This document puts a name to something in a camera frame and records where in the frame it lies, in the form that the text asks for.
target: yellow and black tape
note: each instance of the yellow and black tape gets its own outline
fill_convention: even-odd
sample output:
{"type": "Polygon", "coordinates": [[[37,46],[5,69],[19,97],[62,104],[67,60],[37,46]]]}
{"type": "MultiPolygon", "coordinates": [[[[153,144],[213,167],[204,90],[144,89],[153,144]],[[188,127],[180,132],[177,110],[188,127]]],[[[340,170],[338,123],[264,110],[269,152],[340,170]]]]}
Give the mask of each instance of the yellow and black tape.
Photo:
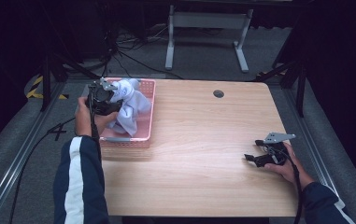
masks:
{"type": "MultiPolygon", "coordinates": [[[[43,99],[43,94],[41,93],[36,93],[36,90],[40,83],[43,81],[43,76],[39,75],[35,82],[33,83],[31,89],[29,92],[26,94],[26,98],[38,98],[38,99],[43,99]]],[[[59,95],[58,99],[60,100],[66,100],[69,99],[69,94],[61,94],[59,95]]]]}

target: wooden table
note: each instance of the wooden table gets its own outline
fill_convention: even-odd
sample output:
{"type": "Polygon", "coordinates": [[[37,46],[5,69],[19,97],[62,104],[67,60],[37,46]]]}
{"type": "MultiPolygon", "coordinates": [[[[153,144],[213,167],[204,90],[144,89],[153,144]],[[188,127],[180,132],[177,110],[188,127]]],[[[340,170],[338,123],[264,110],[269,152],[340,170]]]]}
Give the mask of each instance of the wooden table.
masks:
{"type": "Polygon", "coordinates": [[[285,133],[265,84],[160,79],[155,92],[150,148],[103,160],[111,216],[295,216],[293,185],[243,159],[285,133]]]}

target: plastic basket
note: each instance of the plastic basket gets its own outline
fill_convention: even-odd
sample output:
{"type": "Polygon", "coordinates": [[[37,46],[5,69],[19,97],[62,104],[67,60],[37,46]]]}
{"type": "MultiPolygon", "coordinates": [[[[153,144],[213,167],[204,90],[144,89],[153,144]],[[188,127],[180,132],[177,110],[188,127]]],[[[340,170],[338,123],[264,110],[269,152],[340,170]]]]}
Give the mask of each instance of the plastic basket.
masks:
{"type": "MultiPolygon", "coordinates": [[[[121,78],[107,77],[107,81],[119,81],[121,78]]],[[[143,95],[151,101],[151,109],[146,114],[139,114],[136,120],[137,132],[134,136],[130,136],[128,133],[116,133],[112,129],[106,128],[101,133],[100,145],[102,148],[102,154],[109,156],[111,150],[108,147],[136,147],[136,148],[148,148],[150,147],[150,134],[152,114],[154,108],[154,95],[155,95],[155,80],[138,78],[140,82],[139,90],[143,95]]]]}

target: white cloth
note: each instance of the white cloth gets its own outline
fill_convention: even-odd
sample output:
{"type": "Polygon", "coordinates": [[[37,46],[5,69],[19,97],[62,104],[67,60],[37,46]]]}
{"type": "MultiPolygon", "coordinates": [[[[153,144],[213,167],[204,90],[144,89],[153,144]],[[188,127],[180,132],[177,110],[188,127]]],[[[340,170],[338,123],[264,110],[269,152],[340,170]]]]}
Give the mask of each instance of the white cloth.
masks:
{"type": "Polygon", "coordinates": [[[113,81],[117,87],[110,102],[123,100],[117,119],[110,122],[107,127],[117,133],[129,133],[134,136],[137,132],[136,119],[140,113],[149,112],[151,101],[139,91],[139,81],[135,78],[113,81]]]}

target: dark blue sleeve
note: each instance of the dark blue sleeve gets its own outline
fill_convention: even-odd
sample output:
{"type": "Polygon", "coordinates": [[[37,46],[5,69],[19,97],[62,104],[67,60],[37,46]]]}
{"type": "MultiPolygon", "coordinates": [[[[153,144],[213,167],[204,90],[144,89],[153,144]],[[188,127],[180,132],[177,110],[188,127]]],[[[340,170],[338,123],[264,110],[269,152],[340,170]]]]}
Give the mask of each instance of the dark blue sleeve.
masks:
{"type": "Polygon", "coordinates": [[[354,223],[343,201],[321,183],[306,186],[303,197],[306,224],[354,223]]]}
{"type": "Polygon", "coordinates": [[[108,223],[104,173],[91,137],[64,144],[53,197],[54,223],[108,223]]]}

